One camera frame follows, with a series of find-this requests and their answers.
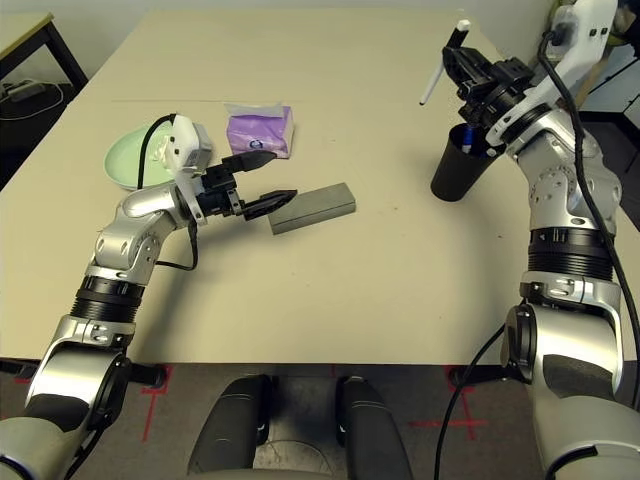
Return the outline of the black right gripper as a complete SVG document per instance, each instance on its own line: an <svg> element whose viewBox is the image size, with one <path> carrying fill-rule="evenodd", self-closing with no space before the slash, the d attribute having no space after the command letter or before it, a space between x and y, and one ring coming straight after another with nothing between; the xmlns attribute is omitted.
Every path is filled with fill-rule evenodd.
<svg viewBox="0 0 640 480"><path fill-rule="evenodd" d="M534 71L517 58L491 63L469 47L443 52L447 76L464 101L459 115L472 126L493 126L531 87Z"/></svg>

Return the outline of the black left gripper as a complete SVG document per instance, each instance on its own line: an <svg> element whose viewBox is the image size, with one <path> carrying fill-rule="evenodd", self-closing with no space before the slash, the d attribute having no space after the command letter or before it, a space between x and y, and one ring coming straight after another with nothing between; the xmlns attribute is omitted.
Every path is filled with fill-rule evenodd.
<svg viewBox="0 0 640 480"><path fill-rule="evenodd" d="M204 216L234 215L253 220L289 203L298 194L297 190L276 190L251 202L244 202L237 193L235 173L259 169L275 158L274 152L254 150L225 157L222 164L207 168L200 177L203 191L196 196Z"/></svg>

